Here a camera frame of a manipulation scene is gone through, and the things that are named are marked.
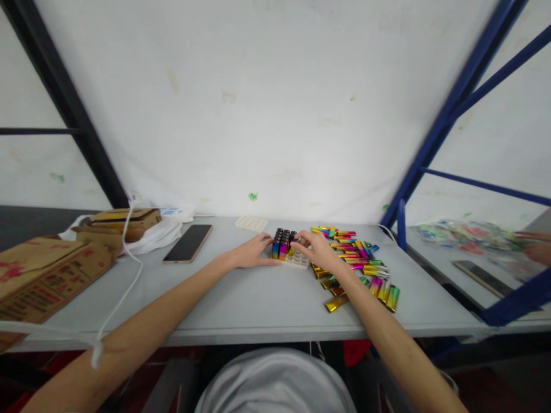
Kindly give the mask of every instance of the white cable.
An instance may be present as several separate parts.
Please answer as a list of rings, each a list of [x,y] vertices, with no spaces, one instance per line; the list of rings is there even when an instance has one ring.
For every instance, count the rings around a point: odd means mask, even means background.
[[[321,351],[321,344],[319,341],[316,341],[317,349],[320,351],[320,358],[325,362],[325,356],[323,355],[323,351]]]
[[[63,335],[64,337],[71,338],[73,340],[76,340],[78,342],[87,344],[94,348],[92,351],[92,367],[94,369],[97,369],[99,366],[99,360],[101,358],[102,352],[103,352],[103,343],[102,343],[102,335],[103,331],[105,330],[105,327],[107,323],[111,320],[113,315],[117,312],[119,307],[121,306],[122,302],[125,300],[126,296],[134,287],[136,282],[138,281],[139,275],[142,272],[143,269],[143,263],[137,259],[132,253],[129,251],[125,237],[126,237],[126,231],[128,229],[128,224],[130,221],[130,216],[132,215],[132,211],[134,210],[135,203],[139,200],[132,199],[130,201],[130,210],[128,212],[128,216],[126,217],[125,227],[122,233],[122,245],[126,251],[126,253],[136,262],[139,263],[139,269],[138,273],[136,274],[136,277],[132,281],[132,284],[128,287],[128,289],[125,291],[125,293],[122,295],[121,299],[111,312],[107,319],[104,321],[102,326],[100,327],[98,331],[98,335],[94,338],[93,336],[90,336],[89,334],[83,334],[83,333],[77,333],[71,330],[66,330],[63,328],[58,327],[50,327],[42,324],[34,324],[34,323],[28,323],[28,322],[21,322],[21,321],[0,321],[0,332],[7,332],[7,333],[19,333],[19,334],[32,334],[32,333],[46,333],[51,336],[58,336],[59,334]]]
[[[143,270],[143,263],[139,259],[137,259],[134,255],[132,255],[132,253],[128,249],[128,246],[126,245],[126,240],[125,240],[126,231],[128,229],[128,224],[130,222],[130,216],[132,215],[132,211],[134,210],[135,203],[138,202],[138,201],[139,200],[131,200],[130,201],[130,210],[128,212],[128,216],[126,217],[125,227],[122,230],[122,246],[123,246],[125,252],[129,255],[129,257],[132,258],[137,263],[139,263],[138,273],[134,277],[134,280],[132,281],[130,286],[126,289],[125,293],[122,295],[121,299],[119,300],[119,302],[117,303],[115,308],[113,308],[113,311],[111,312],[111,314],[109,314],[109,316],[103,322],[102,326],[99,328],[98,335],[96,336],[96,341],[99,342],[99,343],[102,342],[103,331],[105,330],[105,327],[107,326],[107,323],[109,323],[109,321],[111,321],[112,317],[115,315],[115,313],[117,312],[117,310],[119,309],[119,307],[121,306],[123,301],[126,299],[126,297],[128,296],[130,290],[134,287],[134,285],[138,281],[139,276],[140,276],[140,274],[142,273],[142,270]],[[103,345],[102,346],[94,346],[94,350],[92,351],[92,367],[94,369],[97,369],[98,366],[99,366],[99,359],[102,356],[102,352],[103,352]]]
[[[390,235],[390,237],[392,238],[392,241],[394,241],[394,244],[398,245],[398,243],[396,242],[396,238],[394,238],[394,235],[392,235],[392,231],[389,230],[387,227],[385,227],[384,225],[381,225],[381,224],[368,224],[368,225],[373,225],[374,227],[383,228]]]

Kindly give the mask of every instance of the charging cable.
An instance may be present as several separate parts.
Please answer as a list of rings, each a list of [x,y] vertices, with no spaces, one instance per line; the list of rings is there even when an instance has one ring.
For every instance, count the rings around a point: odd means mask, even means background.
[[[126,245],[125,237],[126,237],[126,231],[128,230],[128,224],[130,222],[130,216],[132,215],[132,211],[134,210],[134,207],[137,202],[140,200],[132,199],[130,200],[130,210],[128,212],[128,216],[126,217],[124,230],[122,232],[122,245],[124,248],[124,251],[137,263],[139,263],[139,269],[134,277],[134,280],[130,284],[130,286],[126,289],[125,293],[121,296],[121,299],[113,308],[113,311],[109,314],[109,316],[106,318],[106,320],[103,322],[102,326],[99,328],[98,334],[96,337],[90,336],[89,334],[85,333],[77,333],[71,330],[59,328],[59,327],[50,327],[45,326],[42,324],[34,324],[29,322],[22,322],[22,321],[0,321],[0,332],[6,332],[6,333],[19,333],[19,334],[32,334],[32,333],[45,333],[50,336],[57,337],[59,335],[62,335],[66,338],[70,338],[73,340],[76,340],[78,342],[81,342],[83,344],[87,344],[91,347],[93,347],[92,351],[92,367],[93,369],[98,369],[99,362],[103,353],[103,343],[102,343],[102,335],[103,331],[105,330],[105,327],[109,323],[109,321],[112,319],[113,315],[117,312],[117,310],[120,308],[123,301],[128,296],[130,290],[134,287],[136,282],[139,279],[140,274],[143,270],[143,263],[137,259],[128,249],[128,246]]]

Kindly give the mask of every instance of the black metal frame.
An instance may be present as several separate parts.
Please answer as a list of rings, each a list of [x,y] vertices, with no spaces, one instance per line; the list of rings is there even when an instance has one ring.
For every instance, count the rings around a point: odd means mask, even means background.
[[[0,0],[67,129],[0,128],[0,135],[71,135],[113,208],[128,208],[124,188],[32,0]]]

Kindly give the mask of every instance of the blue metal frame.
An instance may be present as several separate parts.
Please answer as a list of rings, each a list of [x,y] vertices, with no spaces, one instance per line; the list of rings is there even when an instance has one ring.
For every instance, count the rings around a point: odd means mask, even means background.
[[[398,219],[398,244],[404,251],[406,249],[405,204],[425,173],[551,207],[551,199],[546,197],[429,169],[430,163],[455,121],[551,42],[550,25],[475,91],[478,82],[527,2],[528,0],[499,2],[381,221],[382,225],[391,228]],[[551,301],[551,268],[526,282],[479,316],[489,325],[503,326],[537,310],[548,301]]]

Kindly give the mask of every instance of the gray table surface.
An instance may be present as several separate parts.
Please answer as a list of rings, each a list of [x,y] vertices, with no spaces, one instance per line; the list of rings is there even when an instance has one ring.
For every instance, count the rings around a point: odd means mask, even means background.
[[[513,274],[492,264],[484,256],[469,254],[457,248],[442,248],[432,243],[427,243],[417,235],[413,228],[406,229],[406,240],[408,248],[419,254],[427,264],[482,308],[486,309],[492,306],[499,301],[499,298],[459,270],[452,264],[452,261],[472,261],[513,289],[517,289],[522,285],[513,277]],[[494,333],[511,334],[551,330],[551,303],[547,303],[542,308],[544,311],[535,311],[527,314],[505,327],[494,329]]]
[[[172,246],[139,256],[144,268],[140,280],[107,326],[123,323],[157,297],[194,274],[216,255],[253,237],[255,233],[234,226],[236,218],[198,218],[194,224],[212,224],[209,238],[191,264],[163,264]],[[266,232],[278,227],[309,229],[299,221],[270,220]],[[414,337],[470,336],[487,326],[456,302],[440,285],[377,227],[337,225],[355,230],[358,238],[378,244],[376,253],[389,267],[401,289],[397,320]],[[118,262],[45,324],[97,333],[100,325],[135,277],[138,264]],[[289,266],[238,269],[227,274],[196,305],[165,345],[238,344],[345,340],[367,337],[350,303],[329,314],[323,304],[331,298],[311,269]],[[64,337],[32,334],[11,351],[81,349]]]

